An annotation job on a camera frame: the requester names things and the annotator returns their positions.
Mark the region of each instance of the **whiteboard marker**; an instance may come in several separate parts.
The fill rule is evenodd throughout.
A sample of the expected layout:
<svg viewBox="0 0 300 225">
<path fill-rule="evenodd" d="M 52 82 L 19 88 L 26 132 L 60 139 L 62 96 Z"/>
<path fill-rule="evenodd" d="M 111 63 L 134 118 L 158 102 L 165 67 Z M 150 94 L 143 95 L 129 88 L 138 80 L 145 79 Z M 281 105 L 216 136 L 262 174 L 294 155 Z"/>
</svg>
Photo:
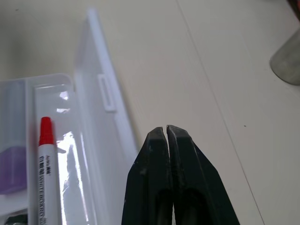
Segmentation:
<svg viewBox="0 0 300 225">
<path fill-rule="evenodd" d="M 59 190 L 56 145 L 49 117 L 41 120 L 38 145 L 38 215 L 39 225 L 59 225 Z"/>
</svg>

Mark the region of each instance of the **purple object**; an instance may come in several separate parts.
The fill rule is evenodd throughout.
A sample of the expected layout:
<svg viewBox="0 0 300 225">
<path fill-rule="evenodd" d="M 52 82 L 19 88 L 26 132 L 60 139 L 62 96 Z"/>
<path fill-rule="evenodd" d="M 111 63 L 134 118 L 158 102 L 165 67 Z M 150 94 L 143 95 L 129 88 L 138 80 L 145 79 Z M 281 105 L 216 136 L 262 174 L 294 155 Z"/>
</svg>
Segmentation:
<svg viewBox="0 0 300 225">
<path fill-rule="evenodd" d="M 10 147 L 0 153 L 0 195 L 27 187 L 26 148 Z"/>
</svg>

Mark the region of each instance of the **plastic container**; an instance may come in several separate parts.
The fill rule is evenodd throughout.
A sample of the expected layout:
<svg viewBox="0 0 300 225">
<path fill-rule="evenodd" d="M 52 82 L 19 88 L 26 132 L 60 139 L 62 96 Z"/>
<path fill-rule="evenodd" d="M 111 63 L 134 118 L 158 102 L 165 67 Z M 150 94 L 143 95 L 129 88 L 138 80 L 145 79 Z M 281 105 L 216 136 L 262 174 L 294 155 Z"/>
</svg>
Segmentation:
<svg viewBox="0 0 300 225">
<path fill-rule="evenodd" d="M 6 82 L 1 93 L 0 195 L 26 188 L 25 84 Z"/>
<path fill-rule="evenodd" d="M 62 224 L 121 224 L 127 174 L 138 150 L 95 10 L 84 22 L 74 78 L 76 92 L 64 74 L 11 81 L 25 84 L 28 185 L 9 198 L 0 195 L 0 221 L 27 209 L 28 224 L 38 224 L 39 126 L 48 116 L 58 149 Z"/>
</svg>

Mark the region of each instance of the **gray object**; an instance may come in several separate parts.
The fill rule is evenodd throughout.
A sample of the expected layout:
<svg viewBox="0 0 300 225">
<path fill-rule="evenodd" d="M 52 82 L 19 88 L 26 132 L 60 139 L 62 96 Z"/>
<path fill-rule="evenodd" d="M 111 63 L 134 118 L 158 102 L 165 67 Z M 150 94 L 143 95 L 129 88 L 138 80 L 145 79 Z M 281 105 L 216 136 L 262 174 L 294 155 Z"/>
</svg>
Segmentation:
<svg viewBox="0 0 300 225">
<path fill-rule="evenodd" d="M 272 56 L 270 66 L 281 80 L 300 85 L 300 30 Z"/>
<path fill-rule="evenodd" d="M 28 224 L 27 214 L 9 217 L 5 222 L 5 225 L 27 225 L 27 224 Z"/>
</svg>

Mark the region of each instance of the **clamp jaw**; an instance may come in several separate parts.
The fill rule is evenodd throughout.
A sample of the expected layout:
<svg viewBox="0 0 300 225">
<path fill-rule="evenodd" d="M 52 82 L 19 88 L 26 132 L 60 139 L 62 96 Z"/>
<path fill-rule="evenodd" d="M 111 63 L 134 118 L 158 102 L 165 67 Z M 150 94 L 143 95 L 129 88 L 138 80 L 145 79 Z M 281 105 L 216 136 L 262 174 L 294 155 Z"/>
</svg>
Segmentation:
<svg viewBox="0 0 300 225">
<path fill-rule="evenodd" d="M 122 225 L 239 225 L 221 178 L 186 130 L 150 131 L 132 165 Z"/>
</svg>

